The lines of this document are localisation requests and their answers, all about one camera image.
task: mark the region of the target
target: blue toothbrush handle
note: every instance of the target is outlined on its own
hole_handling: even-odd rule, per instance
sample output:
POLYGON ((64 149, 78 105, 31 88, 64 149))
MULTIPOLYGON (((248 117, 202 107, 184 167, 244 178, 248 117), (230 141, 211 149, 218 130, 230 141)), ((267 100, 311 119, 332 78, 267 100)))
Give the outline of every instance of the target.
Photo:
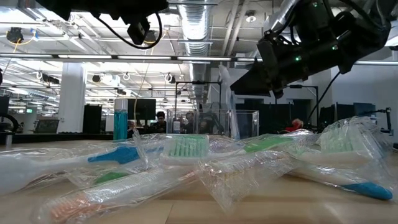
POLYGON ((87 158, 87 161, 101 162, 101 161, 116 161, 119 164, 127 164, 129 162, 139 159, 139 154, 136 147, 119 146, 115 151, 109 152, 100 156, 93 156, 87 158))
POLYGON ((390 190, 387 190, 384 187, 372 182, 342 185, 342 187, 379 200, 391 200, 393 198, 393 194, 390 190))

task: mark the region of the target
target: blue bottle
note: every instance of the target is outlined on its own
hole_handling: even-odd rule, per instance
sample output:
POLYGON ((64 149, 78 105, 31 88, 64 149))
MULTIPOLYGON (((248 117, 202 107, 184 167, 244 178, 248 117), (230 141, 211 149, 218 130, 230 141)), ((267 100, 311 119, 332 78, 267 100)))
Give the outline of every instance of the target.
POLYGON ((127 99, 114 101, 113 140, 127 139, 128 105, 127 99))

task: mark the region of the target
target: silver duct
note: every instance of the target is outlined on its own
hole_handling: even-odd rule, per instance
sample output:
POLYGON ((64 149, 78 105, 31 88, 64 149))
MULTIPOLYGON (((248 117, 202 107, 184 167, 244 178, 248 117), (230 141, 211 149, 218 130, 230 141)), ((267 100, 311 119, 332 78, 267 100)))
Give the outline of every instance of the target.
MULTIPOLYGON (((185 40, 207 40, 210 20, 210 6, 182 4, 178 5, 182 17, 182 32, 185 40)), ((204 43, 186 43, 185 49, 189 56, 207 56, 209 45, 204 43)), ((205 64, 190 64, 190 78, 192 81, 204 80, 205 64)), ((195 90, 195 96, 201 96, 195 90)))

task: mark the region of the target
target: green toothbrush bristles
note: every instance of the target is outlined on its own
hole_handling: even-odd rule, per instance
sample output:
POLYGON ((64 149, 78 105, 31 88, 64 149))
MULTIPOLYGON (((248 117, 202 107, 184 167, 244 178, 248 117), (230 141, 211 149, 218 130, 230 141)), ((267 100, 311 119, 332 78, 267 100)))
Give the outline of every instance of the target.
POLYGON ((209 140, 206 136, 173 136, 166 148, 170 157, 203 157, 208 153, 209 140))

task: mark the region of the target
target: wooden table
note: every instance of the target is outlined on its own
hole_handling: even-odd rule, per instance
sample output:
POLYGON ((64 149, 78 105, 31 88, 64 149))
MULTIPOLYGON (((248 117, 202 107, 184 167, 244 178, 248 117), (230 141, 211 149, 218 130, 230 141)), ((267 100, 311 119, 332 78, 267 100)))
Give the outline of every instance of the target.
MULTIPOLYGON (((74 147, 87 141, 14 145, 19 148, 74 147)), ((393 162, 394 171, 398 164, 393 162)), ((1 224, 31 223, 32 209, 49 197, 75 189, 68 181, 33 192, 0 198, 1 224)), ((200 182, 148 202, 127 208, 90 224, 202 224, 202 223, 398 223, 398 205, 346 192, 296 177, 283 176, 253 192, 232 215, 225 215, 200 182)))

